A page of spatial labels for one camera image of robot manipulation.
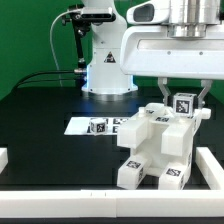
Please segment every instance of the black table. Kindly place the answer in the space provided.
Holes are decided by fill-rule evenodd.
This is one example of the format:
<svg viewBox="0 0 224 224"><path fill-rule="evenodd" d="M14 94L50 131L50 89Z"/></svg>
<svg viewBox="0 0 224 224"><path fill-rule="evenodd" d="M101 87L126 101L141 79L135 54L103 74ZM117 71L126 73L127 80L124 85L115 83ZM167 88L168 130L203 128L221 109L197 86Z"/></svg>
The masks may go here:
<svg viewBox="0 0 224 224"><path fill-rule="evenodd" d="M199 89L173 89L196 92ZM206 96L212 109L194 139L224 165L224 105ZM65 136L73 116L130 117L138 107L162 102L158 88L140 88L138 96L117 102L86 99L75 88L21 88L0 101L0 147L8 148L9 163L0 175L0 190L117 189L117 171L129 150L116 145L116 136ZM146 177L140 189L155 189L158 178ZM197 166L186 189L208 189ZM195 219L67 219L32 220L32 223L191 223ZM201 223L223 223L224 219L197 219ZM11 220L29 223L30 220Z"/></svg>

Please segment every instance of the white cube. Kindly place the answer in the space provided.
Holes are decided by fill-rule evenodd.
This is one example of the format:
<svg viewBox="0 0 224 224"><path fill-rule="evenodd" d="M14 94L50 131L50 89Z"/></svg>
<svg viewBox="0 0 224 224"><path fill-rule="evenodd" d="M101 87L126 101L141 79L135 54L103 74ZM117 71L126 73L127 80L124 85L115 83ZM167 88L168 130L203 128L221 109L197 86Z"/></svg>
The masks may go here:
<svg viewBox="0 0 224 224"><path fill-rule="evenodd" d="M130 119L118 128L117 145L135 149L147 138L147 134L147 117Z"/></svg>
<svg viewBox="0 0 224 224"><path fill-rule="evenodd" d="M147 160L141 156L131 156L118 170L117 186L135 190L146 175Z"/></svg>
<svg viewBox="0 0 224 224"><path fill-rule="evenodd" d="M169 163L159 178L159 190L182 190L186 169L182 164Z"/></svg>
<svg viewBox="0 0 224 224"><path fill-rule="evenodd" d="M175 115L191 117L194 112L196 94L177 93L173 98L173 110Z"/></svg>
<svg viewBox="0 0 224 224"><path fill-rule="evenodd" d="M94 135L102 135L107 132L107 122L103 118L90 120L90 132Z"/></svg>
<svg viewBox="0 0 224 224"><path fill-rule="evenodd" d="M192 143L192 122L171 124L162 134L161 153L173 156L183 156Z"/></svg>

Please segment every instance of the green backdrop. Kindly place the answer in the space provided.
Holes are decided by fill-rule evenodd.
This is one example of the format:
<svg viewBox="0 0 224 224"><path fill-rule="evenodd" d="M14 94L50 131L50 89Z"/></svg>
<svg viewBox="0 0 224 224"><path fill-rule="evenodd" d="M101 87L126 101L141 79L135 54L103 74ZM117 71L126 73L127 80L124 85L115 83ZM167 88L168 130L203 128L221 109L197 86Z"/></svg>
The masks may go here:
<svg viewBox="0 0 224 224"><path fill-rule="evenodd" d="M130 5L145 0L116 0L116 7L125 16ZM6 96L22 77L40 70L55 70L49 44L49 31L53 20L67 7L80 0L0 0L0 99ZM83 40L84 54L91 60L91 33ZM54 32L54 45L61 69L74 69L77 56L71 24L58 23ZM139 86L155 86L156 79L138 77ZM47 83L47 86L59 85ZM170 85L200 86L195 80L172 80ZM212 94L224 102L224 81L215 81Z"/></svg>

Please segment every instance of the white block structure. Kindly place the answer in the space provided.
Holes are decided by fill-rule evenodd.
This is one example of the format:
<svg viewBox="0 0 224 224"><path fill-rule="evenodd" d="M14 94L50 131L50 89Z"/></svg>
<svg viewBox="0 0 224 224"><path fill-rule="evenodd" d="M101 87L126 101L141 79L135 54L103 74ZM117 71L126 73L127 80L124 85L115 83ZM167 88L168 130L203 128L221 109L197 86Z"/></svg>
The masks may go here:
<svg viewBox="0 0 224 224"><path fill-rule="evenodd" d="M144 176L159 177L159 189L183 189L191 174L194 134L201 120L209 119L210 114L209 109L196 109L193 116L181 117L173 108L157 103L139 108L118 128L118 146L131 150L130 158L118 171L117 185L129 190L138 187L139 170L127 166L133 161L141 164Z"/></svg>

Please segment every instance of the black cable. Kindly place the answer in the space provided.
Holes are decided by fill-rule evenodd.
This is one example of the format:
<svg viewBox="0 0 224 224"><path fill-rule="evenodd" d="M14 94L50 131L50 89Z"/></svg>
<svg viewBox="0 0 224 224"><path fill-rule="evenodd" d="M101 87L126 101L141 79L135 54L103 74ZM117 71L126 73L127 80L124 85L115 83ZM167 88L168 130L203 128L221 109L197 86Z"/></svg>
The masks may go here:
<svg viewBox="0 0 224 224"><path fill-rule="evenodd" d="M37 82L59 82L59 81L75 81L75 80L79 80L79 77L75 77L75 78L68 78L68 79L42 79L42 80L35 80L35 81L27 81L27 82L21 82L18 83L15 87L13 87L14 91L15 89L17 89L19 86L21 85L25 85L25 84L30 84L30 83L37 83Z"/></svg>
<svg viewBox="0 0 224 224"><path fill-rule="evenodd" d="M32 73L30 75L25 76L24 78L20 79L15 86L13 87L12 91L16 90L18 86L21 85L21 83L23 83L24 81L36 77L36 76L40 76L40 75L58 75L58 74L74 74L73 70L58 70L58 71L40 71L40 72L35 72Z"/></svg>

